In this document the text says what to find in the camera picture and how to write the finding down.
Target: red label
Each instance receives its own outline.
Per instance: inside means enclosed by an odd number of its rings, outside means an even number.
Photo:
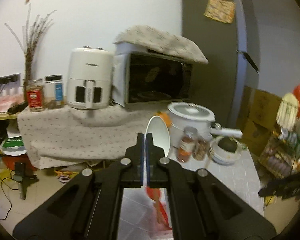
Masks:
[[[29,107],[41,107],[41,91],[27,91],[28,105]]]

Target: cardboard box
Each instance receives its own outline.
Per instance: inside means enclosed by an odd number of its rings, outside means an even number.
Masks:
[[[276,124],[280,103],[280,97],[266,91],[256,90],[249,119],[268,130],[272,130]]]
[[[253,153],[254,155],[256,155],[258,157],[261,155],[261,153],[263,152],[263,150],[267,144],[267,142],[266,143],[256,143],[256,142],[250,141],[245,138],[242,138],[240,141],[247,145],[250,153]]]
[[[243,88],[242,98],[241,98],[241,104],[240,104],[240,110],[237,118],[236,128],[243,130],[247,119],[249,116],[249,111],[252,105],[252,97],[254,94],[254,89],[248,86],[245,86]]]
[[[240,142],[245,143],[250,152],[260,156],[270,138],[272,130],[268,130],[248,119]]]

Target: power strip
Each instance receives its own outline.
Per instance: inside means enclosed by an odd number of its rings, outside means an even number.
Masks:
[[[20,74],[14,74],[14,75],[10,75],[10,76],[0,77],[0,85],[18,81],[19,75]]]

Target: spice jar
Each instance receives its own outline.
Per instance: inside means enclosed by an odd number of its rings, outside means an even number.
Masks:
[[[187,162],[190,155],[193,153],[198,130],[194,127],[187,126],[183,130],[183,137],[180,142],[180,148],[177,153],[177,160],[179,162]]]
[[[193,158],[197,161],[202,161],[204,156],[209,151],[209,142],[207,142],[203,137],[199,137],[196,143]]]
[[[62,75],[45,77],[44,95],[46,108],[57,109],[64,106]]]
[[[26,87],[26,94],[31,112],[40,112],[44,110],[42,79],[30,80]]]

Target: tile floor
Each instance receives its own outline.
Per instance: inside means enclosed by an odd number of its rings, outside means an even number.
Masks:
[[[10,190],[2,184],[4,192],[12,202],[12,209],[6,220],[0,221],[11,234],[15,225],[25,218],[31,211],[41,205],[62,186],[55,177],[52,169],[38,170],[36,172],[39,181],[28,187],[26,200],[19,198],[18,190]],[[17,188],[16,182],[5,180],[13,188]],[[0,188],[0,219],[4,218],[10,208],[10,203],[2,194]],[[125,189],[122,200],[122,215],[118,230],[120,240],[149,240],[151,221],[149,217],[153,202],[144,190]],[[285,201],[277,200],[265,209],[265,217],[275,226],[277,232],[282,231],[298,210],[298,203],[294,199]]]

